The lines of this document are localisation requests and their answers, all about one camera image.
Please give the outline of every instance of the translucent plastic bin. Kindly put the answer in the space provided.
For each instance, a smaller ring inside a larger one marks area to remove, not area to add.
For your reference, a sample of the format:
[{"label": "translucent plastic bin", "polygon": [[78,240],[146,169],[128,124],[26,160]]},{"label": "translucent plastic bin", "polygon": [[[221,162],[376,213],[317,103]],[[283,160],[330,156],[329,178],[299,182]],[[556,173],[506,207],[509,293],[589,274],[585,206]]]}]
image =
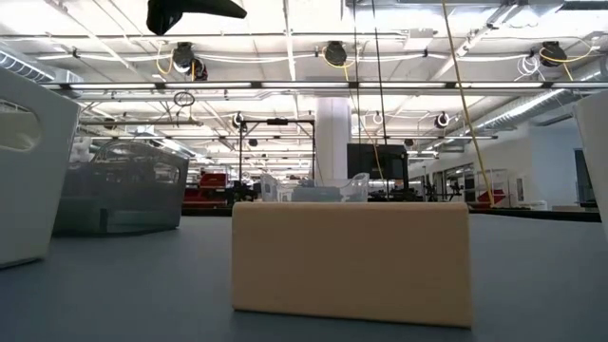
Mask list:
[{"label": "translucent plastic bin", "polygon": [[365,202],[370,175],[361,173],[352,180],[301,180],[284,184],[271,175],[261,176],[263,201]]},{"label": "translucent plastic bin", "polygon": [[109,142],[66,172],[55,233],[137,233],[180,225],[188,160],[139,142]]}]

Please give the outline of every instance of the wooden block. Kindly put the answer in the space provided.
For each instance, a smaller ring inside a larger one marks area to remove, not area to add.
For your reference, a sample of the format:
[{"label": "wooden block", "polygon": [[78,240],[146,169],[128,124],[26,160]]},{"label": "wooden block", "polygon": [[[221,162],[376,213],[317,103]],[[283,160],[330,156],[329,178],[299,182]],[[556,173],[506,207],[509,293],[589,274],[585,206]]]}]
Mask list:
[{"label": "wooden block", "polygon": [[463,203],[238,203],[237,310],[472,324]]}]

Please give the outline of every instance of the white column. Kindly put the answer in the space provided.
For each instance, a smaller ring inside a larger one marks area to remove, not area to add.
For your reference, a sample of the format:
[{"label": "white column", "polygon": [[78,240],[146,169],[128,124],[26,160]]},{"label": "white column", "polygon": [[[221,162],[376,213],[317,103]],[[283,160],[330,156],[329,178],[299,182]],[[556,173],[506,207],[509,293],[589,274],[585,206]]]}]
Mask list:
[{"label": "white column", "polygon": [[351,140],[351,103],[348,98],[316,100],[316,165],[314,178],[348,177],[347,144]]}]

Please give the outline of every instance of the hanging cord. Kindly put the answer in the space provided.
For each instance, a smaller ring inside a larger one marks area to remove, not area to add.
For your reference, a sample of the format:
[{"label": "hanging cord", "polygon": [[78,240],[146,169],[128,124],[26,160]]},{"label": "hanging cord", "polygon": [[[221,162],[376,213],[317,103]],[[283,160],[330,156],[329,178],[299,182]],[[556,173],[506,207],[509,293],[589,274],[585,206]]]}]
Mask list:
[{"label": "hanging cord", "polygon": [[454,41],[452,39],[452,32],[451,32],[451,29],[449,29],[449,22],[447,20],[446,0],[441,0],[441,6],[444,10],[444,20],[446,22],[447,38],[449,40],[449,48],[450,48],[450,51],[452,54],[452,59],[454,60],[454,70],[456,71],[456,79],[458,80],[458,89],[460,90],[460,98],[463,103],[463,110],[465,111],[466,125],[468,125],[468,129],[470,130],[473,144],[475,145],[475,152],[477,153],[477,160],[479,161],[479,166],[482,168],[482,176],[484,176],[485,188],[487,189],[487,193],[490,198],[490,207],[493,207],[494,206],[494,192],[492,191],[492,186],[491,186],[489,180],[487,179],[487,174],[485,173],[484,158],[482,157],[482,152],[480,151],[479,145],[477,143],[477,137],[475,135],[475,128],[473,128],[473,124],[471,123],[470,117],[468,115],[468,108],[466,106],[466,99],[465,99],[465,91],[463,90],[463,82],[462,82],[462,78],[460,76],[460,69],[458,68],[458,60],[456,58],[456,50],[454,49]]},{"label": "hanging cord", "polygon": [[[373,16],[373,32],[374,39],[376,41],[376,59],[378,61],[378,84],[380,85],[380,108],[382,109],[382,132],[384,135],[384,145],[389,144],[389,139],[387,138],[387,121],[384,116],[384,88],[382,87],[382,67],[380,66],[380,41],[378,40],[378,26],[376,25],[376,4],[375,0],[371,0],[371,13]],[[389,199],[389,180],[387,180],[387,200]]]},{"label": "hanging cord", "polygon": [[[354,79],[357,82],[357,102],[356,102],[356,110],[357,110],[357,119],[359,121],[359,160],[362,160],[362,155],[361,155],[361,127],[363,127],[363,130],[365,131],[365,134],[368,135],[368,138],[370,139],[371,145],[373,146],[373,154],[376,158],[376,165],[378,166],[378,172],[380,173],[380,180],[382,180],[382,183],[384,184],[384,175],[382,174],[382,167],[380,167],[380,159],[378,158],[378,148],[377,148],[377,140],[374,140],[371,138],[370,132],[368,132],[368,129],[363,125],[363,121],[361,120],[361,98],[360,98],[360,89],[359,89],[359,46],[357,43],[357,8],[356,8],[357,4],[356,1],[353,3],[353,7],[352,7],[352,20],[354,22]],[[350,67],[352,65],[349,64],[348,66],[344,67],[344,76],[346,78],[346,80],[349,80],[349,73],[347,72],[347,68]],[[349,93],[351,94],[351,101],[352,104],[355,105],[354,102],[354,98],[352,96],[352,90],[349,88]]]},{"label": "hanging cord", "polygon": [[568,65],[566,63],[562,64],[563,68],[566,70],[566,74],[568,74],[568,78],[570,79],[570,81],[574,82],[574,78],[572,77],[572,74],[570,73],[570,69],[568,68]]},{"label": "hanging cord", "polygon": [[162,50],[162,46],[159,46],[159,52],[157,53],[157,59],[156,59],[156,68],[161,72],[161,74],[166,75],[168,73],[171,72],[171,70],[173,69],[173,51],[174,49],[171,49],[171,57],[169,57],[169,68],[167,70],[164,70],[161,67],[161,50]]}]

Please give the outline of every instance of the red equipment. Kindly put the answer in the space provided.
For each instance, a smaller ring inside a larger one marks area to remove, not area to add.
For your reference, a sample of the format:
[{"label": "red equipment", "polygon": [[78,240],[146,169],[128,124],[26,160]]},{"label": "red equipment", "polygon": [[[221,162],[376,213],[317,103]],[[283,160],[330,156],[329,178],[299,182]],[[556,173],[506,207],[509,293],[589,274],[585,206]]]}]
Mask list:
[{"label": "red equipment", "polygon": [[226,174],[202,174],[198,186],[186,187],[182,208],[214,209],[226,207],[228,205],[227,185],[228,176]]},{"label": "red equipment", "polygon": [[[506,198],[506,194],[504,193],[504,191],[502,189],[493,190],[492,195],[494,197],[495,204]],[[471,207],[473,207],[475,209],[490,209],[490,196],[487,193],[487,191],[482,193],[477,198],[477,201],[478,201],[477,203],[469,203],[468,205],[470,205]]]}]

